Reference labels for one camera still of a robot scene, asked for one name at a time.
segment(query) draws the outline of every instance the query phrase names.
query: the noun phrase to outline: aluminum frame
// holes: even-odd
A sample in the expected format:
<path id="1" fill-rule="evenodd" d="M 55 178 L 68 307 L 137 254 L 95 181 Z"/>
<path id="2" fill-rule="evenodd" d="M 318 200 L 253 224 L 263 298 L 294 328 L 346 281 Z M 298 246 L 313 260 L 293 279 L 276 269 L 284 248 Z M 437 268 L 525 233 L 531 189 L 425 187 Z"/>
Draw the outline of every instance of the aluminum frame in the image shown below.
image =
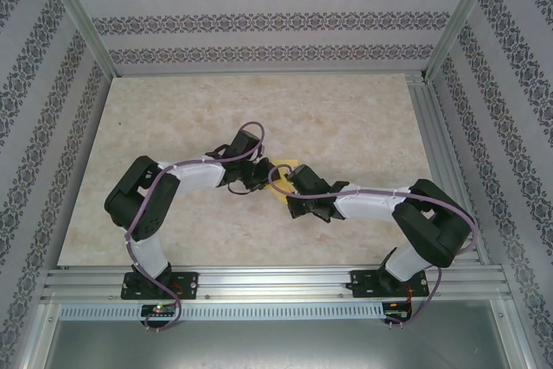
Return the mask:
<path id="1" fill-rule="evenodd" d="M 73 23 L 82 34 L 86 45 L 92 51 L 94 58 L 102 68 L 104 76 L 111 82 L 114 78 L 120 77 L 120 74 L 105 47 L 102 38 L 92 23 L 92 19 L 87 14 L 85 7 L 80 0 L 61 0 L 66 7 L 67 12 L 73 19 Z"/>
<path id="2" fill-rule="evenodd" d="M 440 36 L 428 60 L 428 64 L 425 68 L 425 80 L 432 80 L 440 71 L 440 66 L 445 60 L 457 35 L 461 32 L 461 28 L 465 24 L 476 2 L 478 2 L 478 0 L 459 0 L 457 3 L 446 28 L 442 32 L 442 36 Z"/>
<path id="3" fill-rule="evenodd" d="M 462 207 L 472 213 L 451 143 L 445 134 L 443 120 L 432 91 L 423 78 L 406 77 L 417 122 L 432 176 Z M 174 267 L 177 271 L 200 274 L 197 299 L 188 304 L 218 304 L 247 308 L 270 304 L 336 304 L 360 305 L 369 302 L 401 301 L 404 298 L 354 299 L 345 284 L 350 271 L 376 269 L 375 265 L 340 265 L 315 267 Z M 61 267 L 48 273 L 40 305 L 19 367 L 43 368 L 54 338 L 63 307 L 71 304 L 100 304 L 113 308 L 124 303 L 120 298 L 123 275 L 130 267 Z M 427 270 L 430 288 L 434 287 L 436 270 Z M 484 246 L 455 259 L 443 270 L 442 283 L 433 301 L 489 301 L 511 368 L 536 368 L 511 291 L 501 265 L 490 265 Z"/>

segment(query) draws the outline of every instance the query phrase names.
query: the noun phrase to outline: robotic arm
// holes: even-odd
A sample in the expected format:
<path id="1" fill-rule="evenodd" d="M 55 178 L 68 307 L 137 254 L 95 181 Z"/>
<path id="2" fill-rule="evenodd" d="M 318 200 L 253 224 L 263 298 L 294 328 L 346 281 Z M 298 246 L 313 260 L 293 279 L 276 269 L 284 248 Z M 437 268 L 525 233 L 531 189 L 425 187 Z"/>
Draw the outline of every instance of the robotic arm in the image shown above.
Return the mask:
<path id="1" fill-rule="evenodd" d="M 117 226 L 127 230 L 128 250 L 135 262 L 133 272 L 125 275 L 123 299 L 195 298 L 198 275 L 172 272 L 157 234 L 176 194 L 228 186 L 235 181 L 243 182 L 250 192 L 268 184 L 275 187 L 272 182 L 280 178 L 278 166 L 263 157 L 263 134 L 258 138 L 243 128 L 231 144 L 219 146 L 194 163 L 177 163 L 170 169 L 169 163 L 138 157 L 111 191 L 105 210 Z M 292 218 L 311 213 L 325 222 L 356 218 L 395 221 L 408 239 L 407 244 L 388 254 L 376 273 L 365 275 L 370 277 L 366 281 L 359 284 L 353 274 L 353 283 L 346 286 L 354 297 L 403 296 L 410 280 L 423 275 L 423 270 L 431 265 L 449 267 L 471 232 L 468 215 L 428 180 L 389 191 L 365 189 L 347 181 L 330 186 L 306 165 L 285 177 L 296 192 L 277 190 L 287 195 Z M 148 202 L 144 203 L 140 189 L 148 190 Z M 418 293 L 426 296 L 428 288 Z"/>
<path id="2" fill-rule="evenodd" d="M 400 283 L 409 281 L 417 272 L 431 265 L 449 267 L 471 233 L 464 219 L 444 207 L 396 196 L 426 196 L 464 213 L 459 205 L 426 179 L 419 179 L 410 188 L 387 189 L 391 195 L 376 195 L 363 193 L 363 188 L 346 181 L 337 181 L 329 186 L 306 165 L 298 166 L 286 178 L 300 195 L 353 193 L 311 200 L 289 195 L 287 202 L 292 218 L 312 213 L 326 222 L 331 219 L 367 218 L 395 221 L 399 225 L 409 242 L 390 252 L 378 269 L 378 283 L 390 293 Z"/>

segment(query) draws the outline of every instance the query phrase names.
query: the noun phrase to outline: yellow object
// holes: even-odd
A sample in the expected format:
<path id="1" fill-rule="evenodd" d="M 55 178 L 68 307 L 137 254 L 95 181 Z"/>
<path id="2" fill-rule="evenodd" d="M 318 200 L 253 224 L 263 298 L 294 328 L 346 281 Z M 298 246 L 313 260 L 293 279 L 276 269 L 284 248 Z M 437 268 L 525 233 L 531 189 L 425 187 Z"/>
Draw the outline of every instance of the yellow object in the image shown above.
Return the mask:
<path id="1" fill-rule="evenodd" d="M 270 159 L 270 162 L 273 163 L 275 166 L 279 164 L 288 164 L 291 168 L 295 168 L 298 164 L 300 164 L 297 160 L 291 159 L 291 160 L 284 160 L 284 159 Z M 280 174 L 280 179 L 275 181 L 275 186 L 281 188 L 282 190 L 285 190 L 286 192 L 294 192 L 294 187 L 292 184 L 286 180 L 284 177 L 285 174 L 288 173 L 288 170 L 286 168 L 280 168 L 278 170 L 278 173 Z M 272 188 L 271 185 L 267 185 L 267 187 L 270 189 L 270 191 L 276 195 L 278 199 L 280 199 L 282 202 L 286 203 L 286 196 L 283 194 L 279 194 L 275 189 Z"/>

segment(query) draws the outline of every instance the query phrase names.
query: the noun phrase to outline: patterned wallpaper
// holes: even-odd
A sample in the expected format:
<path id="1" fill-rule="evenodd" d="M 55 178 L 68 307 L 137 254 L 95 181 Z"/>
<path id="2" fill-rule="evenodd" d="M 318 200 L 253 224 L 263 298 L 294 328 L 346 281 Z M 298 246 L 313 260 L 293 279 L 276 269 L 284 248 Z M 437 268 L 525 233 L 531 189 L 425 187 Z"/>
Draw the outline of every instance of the patterned wallpaper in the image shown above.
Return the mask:
<path id="1" fill-rule="evenodd" d="M 479 0 L 434 86 L 493 262 L 553 367 L 553 0 Z"/>
<path id="2" fill-rule="evenodd" d="M 422 70 L 459 0 L 82 0 L 125 74 Z"/>
<path id="3" fill-rule="evenodd" d="M 56 266 L 109 84 L 60 0 L 0 0 L 0 368 Z"/>

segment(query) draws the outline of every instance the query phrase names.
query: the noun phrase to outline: black mounting bracket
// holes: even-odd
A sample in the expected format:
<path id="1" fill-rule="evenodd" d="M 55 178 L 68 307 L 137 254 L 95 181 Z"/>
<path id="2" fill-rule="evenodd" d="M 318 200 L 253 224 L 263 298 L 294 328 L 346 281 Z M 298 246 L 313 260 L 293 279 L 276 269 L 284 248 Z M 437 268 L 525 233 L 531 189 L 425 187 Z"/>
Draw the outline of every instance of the black mounting bracket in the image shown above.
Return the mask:
<path id="1" fill-rule="evenodd" d="M 195 300 L 198 292 L 197 272 L 170 272 L 168 282 L 164 282 L 181 300 Z M 127 272 L 121 289 L 123 300 L 172 300 L 173 297 L 158 289 L 137 272 Z"/>
<path id="2" fill-rule="evenodd" d="M 379 281 L 378 270 L 353 270 L 352 281 L 346 288 L 353 293 L 353 298 L 407 297 L 411 289 L 413 297 L 426 297 L 429 294 L 428 280 L 424 271 L 417 272 L 409 281 L 394 287 L 383 287 Z"/>

